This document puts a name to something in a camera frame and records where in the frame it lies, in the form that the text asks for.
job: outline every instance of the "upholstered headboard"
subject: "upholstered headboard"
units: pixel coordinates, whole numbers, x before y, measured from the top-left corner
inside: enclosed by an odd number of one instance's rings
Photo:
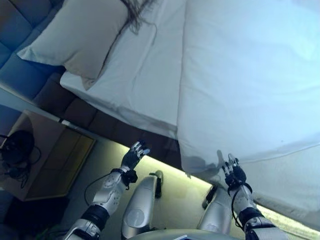
[[[17,52],[32,43],[61,8],[63,0],[0,0],[0,87],[28,100],[63,68],[21,60]]]

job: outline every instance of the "nightstand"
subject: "nightstand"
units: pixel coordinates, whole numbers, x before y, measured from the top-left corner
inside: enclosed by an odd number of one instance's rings
[[[68,194],[95,140],[67,126],[31,111],[24,111],[10,134],[24,130],[33,134],[41,158],[31,166],[24,188],[7,178],[2,187],[21,201],[63,197]],[[36,149],[30,156],[34,162]]]

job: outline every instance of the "hair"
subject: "hair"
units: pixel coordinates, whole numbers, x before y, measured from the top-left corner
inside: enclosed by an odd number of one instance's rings
[[[130,30],[138,35],[142,23],[145,21],[140,13],[148,6],[150,7],[156,0],[121,0],[128,9],[127,24]]]

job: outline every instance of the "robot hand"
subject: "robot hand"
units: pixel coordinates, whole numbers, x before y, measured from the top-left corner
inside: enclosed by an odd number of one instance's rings
[[[146,143],[144,141],[137,141],[123,156],[121,167],[127,167],[129,170],[135,169],[143,156],[148,153],[150,153],[150,149],[146,147]]]
[[[239,166],[238,158],[235,158],[231,153],[228,154],[228,158],[231,165],[226,161],[225,166],[222,166],[225,175],[225,183],[229,186],[228,193],[230,194],[230,191],[236,190],[242,185],[247,186],[252,192],[250,185],[246,183],[247,176]]]
[[[225,183],[228,187],[228,194],[232,198],[231,212],[237,227],[245,233],[246,240],[278,239],[287,240],[287,235],[273,223],[265,218],[258,210],[252,196],[252,188],[246,183],[247,176],[239,166],[239,160],[232,154],[228,155],[229,162],[222,167],[225,175]]]
[[[123,156],[121,167],[114,168],[105,178],[104,182],[93,198],[89,208],[84,212],[64,236],[64,240],[93,240],[98,239],[109,217],[119,206],[124,191],[129,184],[138,179],[134,168],[150,149],[142,141],[137,141]]]

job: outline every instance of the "bed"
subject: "bed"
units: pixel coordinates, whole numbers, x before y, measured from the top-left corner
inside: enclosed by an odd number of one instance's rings
[[[265,206],[319,229],[310,223],[320,215],[317,159],[286,157],[320,143],[320,8],[312,4],[156,0],[138,34],[122,31],[89,88],[68,71],[60,84],[127,124],[177,139],[182,168],[207,181],[219,176],[217,151],[233,153]],[[286,191],[271,176],[285,176]]]

